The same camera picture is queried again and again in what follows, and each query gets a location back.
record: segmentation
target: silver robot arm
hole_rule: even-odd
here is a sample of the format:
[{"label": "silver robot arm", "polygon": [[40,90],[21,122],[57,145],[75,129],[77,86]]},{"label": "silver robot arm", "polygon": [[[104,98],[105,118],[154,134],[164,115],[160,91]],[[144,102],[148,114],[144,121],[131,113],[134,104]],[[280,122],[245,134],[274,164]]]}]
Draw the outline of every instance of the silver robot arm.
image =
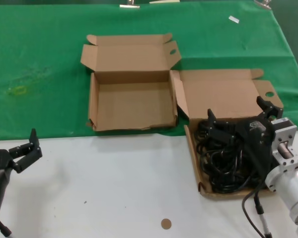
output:
[{"label": "silver robot arm", "polygon": [[290,218],[298,225],[298,154],[293,149],[297,126],[288,118],[271,123],[275,128],[272,153],[279,165],[269,172],[265,183],[281,197],[290,211]]}]

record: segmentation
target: cable connector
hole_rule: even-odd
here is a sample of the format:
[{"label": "cable connector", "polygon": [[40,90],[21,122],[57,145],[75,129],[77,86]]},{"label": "cable connector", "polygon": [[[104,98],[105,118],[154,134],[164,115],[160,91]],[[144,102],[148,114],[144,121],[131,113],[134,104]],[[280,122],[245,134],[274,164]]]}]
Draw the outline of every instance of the cable connector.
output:
[{"label": "cable connector", "polygon": [[258,215],[264,214],[263,206],[259,202],[259,197],[257,195],[254,196],[255,208]]},{"label": "cable connector", "polygon": [[269,233],[269,234],[265,234],[265,238],[273,238],[273,236],[271,233]]},{"label": "cable connector", "polygon": [[11,237],[12,232],[0,221],[0,232],[4,237]]}]

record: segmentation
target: white label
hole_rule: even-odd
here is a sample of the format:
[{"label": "white label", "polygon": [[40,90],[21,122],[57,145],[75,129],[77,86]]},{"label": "white label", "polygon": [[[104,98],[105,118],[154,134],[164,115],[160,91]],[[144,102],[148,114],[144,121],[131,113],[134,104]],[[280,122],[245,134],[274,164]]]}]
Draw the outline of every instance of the white label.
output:
[{"label": "white label", "polygon": [[277,120],[272,120],[271,123],[272,124],[277,124],[277,123],[281,123],[281,122],[284,122],[284,121],[287,121],[288,118],[280,118],[280,119],[277,119]]},{"label": "white label", "polygon": [[239,23],[239,20],[233,16],[229,16],[229,19],[237,24]]}]

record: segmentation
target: metal cylinder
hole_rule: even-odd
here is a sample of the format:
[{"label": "metal cylinder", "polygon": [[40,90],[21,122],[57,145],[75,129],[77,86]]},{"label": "metal cylinder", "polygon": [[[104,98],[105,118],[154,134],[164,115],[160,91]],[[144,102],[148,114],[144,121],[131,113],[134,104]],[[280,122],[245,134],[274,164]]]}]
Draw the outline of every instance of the metal cylinder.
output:
[{"label": "metal cylinder", "polygon": [[296,207],[298,209],[298,171],[291,171],[283,173],[276,180],[276,192],[281,197],[294,220],[298,214],[293,214],[292,210]]},{"label": "metal cylinder", "polygon": [[281,154],[281,156],[284,158],[284,159],[290,159],[293,157],[292,153],[289,151],[288,147],[288,142],[283,142],[283,143],[280,143],[277,147],[278,149],[278,152]]}]

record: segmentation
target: box hole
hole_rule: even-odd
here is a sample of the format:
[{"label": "box hole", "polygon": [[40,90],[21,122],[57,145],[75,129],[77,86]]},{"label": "box hole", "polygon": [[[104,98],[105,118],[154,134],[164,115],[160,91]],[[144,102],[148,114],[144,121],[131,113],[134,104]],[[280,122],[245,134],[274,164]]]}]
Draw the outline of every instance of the box hole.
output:
[{"label": "box hole", "polygon": [[173,50],[170,51],[170,54],[173,55],[176,52],[177,52],[177,50],[176,49],[173,49]]},{"label": "box hole", "polygon": [[267,92],[265,94],[266,97],[273,97],[275,94],[273,92]]}]

